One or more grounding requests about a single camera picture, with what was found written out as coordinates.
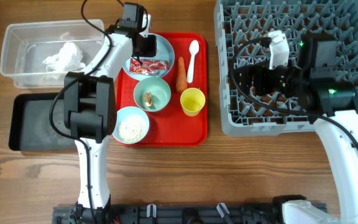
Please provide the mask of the red strawberry snack wrapper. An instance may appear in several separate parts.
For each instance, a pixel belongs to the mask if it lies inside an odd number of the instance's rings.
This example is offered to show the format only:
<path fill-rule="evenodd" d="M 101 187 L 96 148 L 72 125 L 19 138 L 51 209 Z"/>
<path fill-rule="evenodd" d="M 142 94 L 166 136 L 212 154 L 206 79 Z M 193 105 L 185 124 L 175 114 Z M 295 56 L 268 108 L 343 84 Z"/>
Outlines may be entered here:
<path fill-rule="evenodd" d="M 132 58 L 130 61 L 130 72 L 135 74 L 156 76 L 169 68 L 170 64 L 167 60 L 136 60 Z"/>

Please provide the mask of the green bowl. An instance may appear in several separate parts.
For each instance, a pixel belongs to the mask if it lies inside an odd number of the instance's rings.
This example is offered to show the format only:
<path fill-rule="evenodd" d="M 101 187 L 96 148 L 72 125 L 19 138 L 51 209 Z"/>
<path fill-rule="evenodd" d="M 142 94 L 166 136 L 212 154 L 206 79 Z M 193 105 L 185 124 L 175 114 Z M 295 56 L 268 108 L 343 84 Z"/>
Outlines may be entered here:
<path fill-rule="evenodd" d="M 145 106 L 144 94 L 151 92 L 153 95 L 153 105 Z M 159 77 L 149 77 L 141 80 L 134 89 L 134 101 L 136 105 L 144 111 L 158 112 L 163 110 L 171 98 L 171 89 L 169 84 Z"/>

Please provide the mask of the orange carrot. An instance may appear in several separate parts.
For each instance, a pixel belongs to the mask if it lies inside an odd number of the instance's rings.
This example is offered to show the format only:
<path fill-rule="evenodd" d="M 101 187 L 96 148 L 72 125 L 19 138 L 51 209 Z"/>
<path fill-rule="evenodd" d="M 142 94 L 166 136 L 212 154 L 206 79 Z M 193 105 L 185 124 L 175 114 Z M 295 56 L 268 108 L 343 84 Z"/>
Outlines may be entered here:
<path fill-rule="evenodd" d="M 187 89 L 187 79 L 186 79 L 186 70 L 185 62 L 183 57 L 178 58 L 178 70 L 177 70 L 177 80 L 176 80 L 176 91 L 182 93 Z"/>

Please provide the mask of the brown food scrap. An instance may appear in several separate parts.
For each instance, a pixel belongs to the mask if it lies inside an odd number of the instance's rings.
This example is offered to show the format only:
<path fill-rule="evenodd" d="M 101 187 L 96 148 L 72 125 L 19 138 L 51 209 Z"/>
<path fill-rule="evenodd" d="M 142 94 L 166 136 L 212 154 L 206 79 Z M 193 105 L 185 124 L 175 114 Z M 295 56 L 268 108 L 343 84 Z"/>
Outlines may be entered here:
<path fill-rule="evenodd" d="M 154 103 L 153 101 L 153 95 L 151 92 L 146 92 L 144 94 L 144 103 L 145 103 L 145 106 L 147 107 L 151 107 Z"/>

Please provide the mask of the yellow plastic cup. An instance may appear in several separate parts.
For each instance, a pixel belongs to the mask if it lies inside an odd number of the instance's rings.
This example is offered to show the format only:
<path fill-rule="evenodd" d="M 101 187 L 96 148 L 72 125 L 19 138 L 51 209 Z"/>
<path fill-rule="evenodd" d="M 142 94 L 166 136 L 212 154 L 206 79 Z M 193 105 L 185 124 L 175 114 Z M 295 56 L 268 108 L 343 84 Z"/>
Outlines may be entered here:
<path fill-rule="evenodd" d="M 188 88 L 181 94 L 180 104 L 187 116 L 196 116 L 206 104 L 206 97 L 200 89 Z"/>

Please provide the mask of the white tissue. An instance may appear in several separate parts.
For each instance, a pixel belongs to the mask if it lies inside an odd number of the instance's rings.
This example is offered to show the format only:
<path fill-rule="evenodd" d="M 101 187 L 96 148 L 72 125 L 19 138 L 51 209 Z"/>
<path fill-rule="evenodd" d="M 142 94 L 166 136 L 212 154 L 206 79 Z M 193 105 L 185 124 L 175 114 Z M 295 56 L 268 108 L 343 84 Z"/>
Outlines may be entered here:
<path fill-rule="evenodd" d="M 82 62 L 83 51 L 73 42 L 67 42 L 59 53 L 43 60 L 48 72 L 72 72 L 86 67 Z"/>

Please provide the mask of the light blue bowl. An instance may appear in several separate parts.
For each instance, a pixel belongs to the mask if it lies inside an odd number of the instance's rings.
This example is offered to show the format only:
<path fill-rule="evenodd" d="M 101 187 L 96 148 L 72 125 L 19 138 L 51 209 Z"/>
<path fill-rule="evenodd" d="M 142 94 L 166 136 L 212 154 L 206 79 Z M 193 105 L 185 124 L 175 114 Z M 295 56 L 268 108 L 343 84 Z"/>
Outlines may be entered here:
<path fill-rule="evenodd" d="M 142 109 L 127 106 L 117 112 L 114 138 L 123 144 L 135 144 L 146 137 L 150 128 L 149 117 Z"/>

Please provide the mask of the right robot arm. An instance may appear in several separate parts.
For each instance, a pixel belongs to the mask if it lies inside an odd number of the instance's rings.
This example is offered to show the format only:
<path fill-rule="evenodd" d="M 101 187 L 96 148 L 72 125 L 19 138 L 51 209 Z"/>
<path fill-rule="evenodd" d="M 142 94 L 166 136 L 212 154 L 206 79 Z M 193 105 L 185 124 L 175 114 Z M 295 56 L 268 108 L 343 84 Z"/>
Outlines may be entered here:
<path fill-rule="evenodd" d="M 297 62 L 288 62 L 289 46 L 279 30 L 258 38 L 269 49 L 266 62 L 238 67 L 229 77 L 245 98 L 277 91 L 298 98 L 298 116 L 307 116 L 323 143 L 336 184 L 341 216 L 335 218 L 298 195 L 276 197 L 279 223 L 358 223 L 358 96 L 351 82 L 336 79 L 336 39 L 303 34 Z"/>

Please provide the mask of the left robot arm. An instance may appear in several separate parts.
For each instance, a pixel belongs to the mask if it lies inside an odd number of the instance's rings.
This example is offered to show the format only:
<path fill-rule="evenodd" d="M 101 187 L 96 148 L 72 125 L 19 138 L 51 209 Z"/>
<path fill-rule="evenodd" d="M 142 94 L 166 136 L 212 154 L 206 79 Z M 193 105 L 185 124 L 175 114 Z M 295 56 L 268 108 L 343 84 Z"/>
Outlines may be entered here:
<path fill-rule="evenodd" d="M 64 123 L 80 158 L 78 204 L 87 212 L 110 204 L 106 151 L 116 125 L 114 79 L 130 58 L 153 57 L 157 51 L 146 8 L 131 2 L 123 8 L 122 18 L 102 32 L 102 47 L 91 63 L 64 80 Z"/>

